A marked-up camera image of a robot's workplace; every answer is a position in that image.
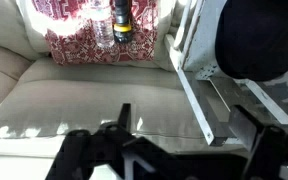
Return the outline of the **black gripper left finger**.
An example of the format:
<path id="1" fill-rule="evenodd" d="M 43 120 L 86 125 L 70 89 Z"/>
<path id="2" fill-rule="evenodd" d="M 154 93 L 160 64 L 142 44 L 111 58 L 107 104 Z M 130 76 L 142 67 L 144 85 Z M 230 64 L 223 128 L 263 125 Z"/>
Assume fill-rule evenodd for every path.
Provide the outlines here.
<path id="1" fill-rule="evenodd" d="M 129 132 L 131 129 L 131 104 L 124 103 L 116 121 L 106 122 L 100 126 L 101 130 L 117 131 L 118 129 Z"/>

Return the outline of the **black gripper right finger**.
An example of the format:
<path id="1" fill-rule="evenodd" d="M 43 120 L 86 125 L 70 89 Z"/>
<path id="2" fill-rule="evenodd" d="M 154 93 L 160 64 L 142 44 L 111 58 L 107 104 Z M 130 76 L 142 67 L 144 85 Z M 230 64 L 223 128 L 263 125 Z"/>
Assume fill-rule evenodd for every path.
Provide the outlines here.
<path id="1" fill-rule="evenodd" d="M 264 125 L 241 105 L 231 107 L 228 124 L 248 151 L 255 148 L 258 135 L 264 129 Z"/>

